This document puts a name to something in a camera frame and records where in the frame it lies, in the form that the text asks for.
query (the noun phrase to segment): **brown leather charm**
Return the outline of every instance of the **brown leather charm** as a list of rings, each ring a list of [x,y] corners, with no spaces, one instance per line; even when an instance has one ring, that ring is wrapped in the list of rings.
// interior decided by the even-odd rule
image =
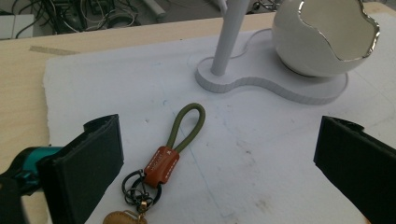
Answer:
[[[160,147],[145,168],[144,182],[153,188],[165,184],[179,159],[178,153],[170,147]]]
[[[108,214],[103,224],[148,224],[145,218],[131,211],[117,211]]]

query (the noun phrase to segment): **keychain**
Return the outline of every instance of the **keychain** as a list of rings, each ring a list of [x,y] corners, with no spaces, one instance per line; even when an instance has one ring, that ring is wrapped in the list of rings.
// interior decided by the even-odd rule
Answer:
[[[181,141],[177,147],[173,148],[181,121],[185,115],[193,109],[196,109],[199,112],[197,124],[189,133],[189,135],[183,141]],[[169,180],[169,177],[172,174],[177,161],[179,160],[179,153],[194,139],[198,132],[200,132],[204,122],[205,110],[201,105],[193,103],[184,106],[180,110],[175,118],[175,122],[166,145],[158,148],[144,170],[132,172],[122,181],[122,192],[124,194],[125,202],[127,202],[129,205],[135,206],[138,214],[135,214],[131,211],[113,212],[107,215],[104,224],[147,223],[145,220],[146,212],[152,205],[160,200],[162,194],[162,185],[166,184],[166,182]],[[127,188],[127,182],[133,176],[138,176],[138,178],[131,187]],[[146,185],[157,190],[154,197],[151,197],[150,193],[146,190]]]

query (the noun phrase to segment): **white foam sheet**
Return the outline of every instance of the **white foam sheet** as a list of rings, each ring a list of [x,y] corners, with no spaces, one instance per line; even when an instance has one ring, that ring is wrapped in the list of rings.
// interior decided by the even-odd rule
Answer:
[[[194,72],[214,54],[217,36],[49,60],[44,86],[51,144],[64,146],[89,120],[120,115],[125,164],[87,223],[133,209],[123,200],[122,179],[145,167],[166,143],[177,112],[192,102],[206,109],[204,128],[182,151],[147,213],[149,223],[365,223],[313,157],[322,116],[357,122],[396,147],[396,20],[374,18],[382,33],[373,55],[327,105],[297,104],[260,87],[203,90]],[[251,34],[241,33],[237,44]],[[197,115],[183,120],[177,142]]]

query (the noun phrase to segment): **wooden table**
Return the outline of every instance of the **wooden table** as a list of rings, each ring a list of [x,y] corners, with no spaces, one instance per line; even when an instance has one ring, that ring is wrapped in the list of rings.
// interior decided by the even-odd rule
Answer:
[[[387,12],[396,16],[396,11],[379,3],[366,3],[365,8],[369,14]],[[242,30],[269,28],[274,15],[248,15]],[[47,59],[59,55],[218,35],[221,25],[222,19],[217,18],[1,41],[0,174],[23,149],[49,143],[43,89]],[[24,197],[23,201],[31,223],[47,222],[47,206],[42,193]]]

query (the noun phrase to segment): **olive green cord loop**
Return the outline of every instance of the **olive green cord loop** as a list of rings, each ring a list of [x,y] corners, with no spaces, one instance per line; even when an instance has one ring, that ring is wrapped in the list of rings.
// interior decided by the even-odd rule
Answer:
[[[202,126],[204,125],[205,110],[201,105],[192,103],[184,106],[180,110],[180,112],[178,112],[175,118],[175,122],[173,124],[172,131],[169,135],[169,139],[168,142],[166,143],[166,146],[173,148],[173,144],[176,141],[177,132],[178,132],[178,128],[180,127],[181,121],[183,120],[184,116],[193,109],[196,109],[199,112],[198,122],[195,125],[195,127],[192,129],[192,131],[189,133],[189,135],[187,135],[187,137],[183,141],[181,141],[181,143],[177,147],[174,148],[174,150],[177,153],[180,153],[192,141],[192,139],[194,139],[194,137],[198,134],[198,132],[201,130]]]

